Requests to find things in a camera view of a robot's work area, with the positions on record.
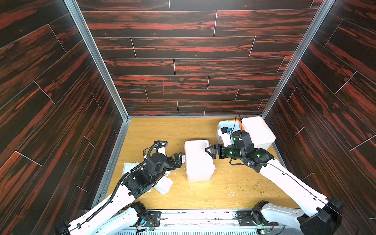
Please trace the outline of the white orange handled box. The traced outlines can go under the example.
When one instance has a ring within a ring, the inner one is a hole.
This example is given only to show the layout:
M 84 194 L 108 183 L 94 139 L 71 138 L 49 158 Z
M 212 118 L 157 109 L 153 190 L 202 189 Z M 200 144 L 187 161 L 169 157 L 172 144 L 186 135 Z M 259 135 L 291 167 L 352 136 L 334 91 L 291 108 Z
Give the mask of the white orange handled box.
M 241 122 L 238 119 L 220 121 L 217 125 L 216 138 L 220 145 L 233 145 L 232 133 L 243 130 Z

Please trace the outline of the pink medicine chest box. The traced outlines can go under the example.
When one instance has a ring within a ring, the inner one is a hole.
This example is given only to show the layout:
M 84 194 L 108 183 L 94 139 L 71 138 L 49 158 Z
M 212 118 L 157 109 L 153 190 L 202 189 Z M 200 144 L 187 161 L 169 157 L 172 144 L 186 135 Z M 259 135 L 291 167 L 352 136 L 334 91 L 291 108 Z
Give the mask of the pink medicine chest box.
M 190 183 L 210 181 L 215 165 L 205 151 L 210 146 L 208 140 L 186 141 L 184 144 L 187 180 Z

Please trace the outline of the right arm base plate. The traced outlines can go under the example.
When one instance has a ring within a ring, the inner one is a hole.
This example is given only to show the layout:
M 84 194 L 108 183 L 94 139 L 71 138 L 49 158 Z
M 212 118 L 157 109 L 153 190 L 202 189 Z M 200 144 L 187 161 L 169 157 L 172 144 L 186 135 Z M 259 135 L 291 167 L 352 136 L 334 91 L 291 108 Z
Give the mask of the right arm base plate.
M 275 227 L 279 226 L 279 223 L 266 221 L 260 211 L 246 210 L 237 211 L 234 218 L 238 220 L 240 226 L 266 226 Z

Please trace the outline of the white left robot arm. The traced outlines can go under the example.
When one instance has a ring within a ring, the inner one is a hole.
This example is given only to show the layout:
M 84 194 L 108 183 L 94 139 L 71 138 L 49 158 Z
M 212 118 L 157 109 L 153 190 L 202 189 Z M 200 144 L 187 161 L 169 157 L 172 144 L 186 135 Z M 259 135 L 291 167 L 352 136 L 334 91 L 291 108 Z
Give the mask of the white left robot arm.
M 127 171 L 114 191 L 94 208 L 70 223 L 60 222 L 57 235 L 110 235 L 126 227 L 140 226 L 148 221 L 148 210 L 136 200 L 150 191 L 165 176 L 182 166 L 183 154 L 165 154 L 167 141 L 155 141 L 144 150 L 144 160 Z

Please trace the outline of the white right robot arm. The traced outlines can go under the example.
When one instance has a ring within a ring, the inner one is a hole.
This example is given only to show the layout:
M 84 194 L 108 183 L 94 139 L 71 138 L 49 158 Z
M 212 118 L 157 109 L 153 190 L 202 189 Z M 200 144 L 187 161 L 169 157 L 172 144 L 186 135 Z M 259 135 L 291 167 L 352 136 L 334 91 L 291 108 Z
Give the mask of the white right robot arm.
M 213 159 L 240 160 L 241 165 L 269 179 L 299 206 L 293 209 L 260 201 L 250 214 L 255 225 L 283 224 L 305 235 L 333 235 L 337 231 L 342 223 L 343 208 L 339 199 L 329 199 L 305 184 L 267 150 L 256 148 L 247 132 L 236 131 L 231 138 L 232 145 L 211 145 L 205 152 Z

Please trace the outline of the white pink first aid box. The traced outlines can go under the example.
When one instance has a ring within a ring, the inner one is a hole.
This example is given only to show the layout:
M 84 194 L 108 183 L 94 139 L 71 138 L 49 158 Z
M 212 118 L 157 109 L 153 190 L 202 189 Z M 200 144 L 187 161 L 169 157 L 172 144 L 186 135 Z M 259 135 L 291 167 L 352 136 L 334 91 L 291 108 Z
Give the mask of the white pink first aid box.
M 250 135 L 255 148 L 268 150 L 276 137 L 264 119 L 260 116 L 243 118 L 244 130 Z

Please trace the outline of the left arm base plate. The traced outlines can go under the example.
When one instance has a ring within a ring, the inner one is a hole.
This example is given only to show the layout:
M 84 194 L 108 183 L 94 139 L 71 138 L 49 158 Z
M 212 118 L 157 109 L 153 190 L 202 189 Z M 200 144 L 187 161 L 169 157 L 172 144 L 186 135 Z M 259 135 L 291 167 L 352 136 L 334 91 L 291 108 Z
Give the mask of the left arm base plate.
M 137 227 L 141 228 L 156 228 L 161 223 L 161 211 L 148 211 L 147 214 L 141 215 L 136 223 Z

